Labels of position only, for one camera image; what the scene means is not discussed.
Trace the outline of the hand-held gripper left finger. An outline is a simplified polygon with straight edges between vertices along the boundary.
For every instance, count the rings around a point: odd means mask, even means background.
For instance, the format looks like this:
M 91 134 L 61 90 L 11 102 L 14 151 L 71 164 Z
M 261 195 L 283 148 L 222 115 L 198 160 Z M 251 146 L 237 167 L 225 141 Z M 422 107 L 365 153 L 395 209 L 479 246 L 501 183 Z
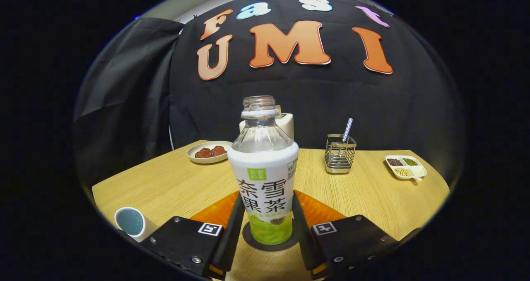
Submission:
M 141 246 L 187 275 L 223 281 L 233 264 L 244 211 L 235 191 L 191 218 L 170 218 Z

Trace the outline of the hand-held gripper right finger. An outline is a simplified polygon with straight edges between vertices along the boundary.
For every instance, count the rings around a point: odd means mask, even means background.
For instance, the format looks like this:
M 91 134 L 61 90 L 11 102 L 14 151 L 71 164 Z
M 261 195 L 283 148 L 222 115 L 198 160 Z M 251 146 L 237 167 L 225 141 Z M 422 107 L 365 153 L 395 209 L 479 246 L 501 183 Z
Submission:
M 293 195 L 293 216 L 312 279 L 347 279 L 399 245 L 367 217 L 345 216 L 298 190 Z

